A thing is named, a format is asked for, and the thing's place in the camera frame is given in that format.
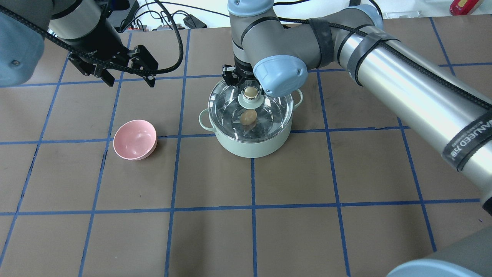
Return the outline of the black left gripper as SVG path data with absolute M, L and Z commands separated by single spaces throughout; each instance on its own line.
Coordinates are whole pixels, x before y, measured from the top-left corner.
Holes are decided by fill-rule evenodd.
M 128 49 L 120 40 L 69 40 L 68 60 L 85 76 L 93 75 L 109 87 L 115 79 L 109 70 L 136 74 L 155 87 L 158 62 L 143 45 Z

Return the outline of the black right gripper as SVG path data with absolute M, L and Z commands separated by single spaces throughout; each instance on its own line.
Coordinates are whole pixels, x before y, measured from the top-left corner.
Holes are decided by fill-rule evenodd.
M 227 86 L 239 87 L 246 81 L 256 80 L 253 68 L 249 63 L 246 65 L 236 63 L 234 66 L 224 64 L 221 75 Z

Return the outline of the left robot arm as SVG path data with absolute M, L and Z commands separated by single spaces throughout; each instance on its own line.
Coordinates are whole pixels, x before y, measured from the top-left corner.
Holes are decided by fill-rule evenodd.
M 158 62 L 142 45 L 123 45 L 105 12 L 94 0 L 2 0 L 1 86 L 31 79 L 42 58 L 45 39 L 68 53 L 68 61 L 85 76 L 113 86 L 110 70 L 137 70 L 148 86 L 155 85 Z

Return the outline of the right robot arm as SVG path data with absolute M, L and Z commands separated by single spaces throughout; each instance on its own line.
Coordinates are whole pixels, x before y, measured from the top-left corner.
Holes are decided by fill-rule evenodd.
M 351 6 L 320 18 L 286 19 L 272 0 L 229 0 L 235 67 L 228 85 L 259 84 L 266 96 L 286 96 L 308 70 L 336 61 L 428 142 L 454 171 L 481 191 L 491 212 L 491 99 L 446 73 L 383 31 L 380 9 Z

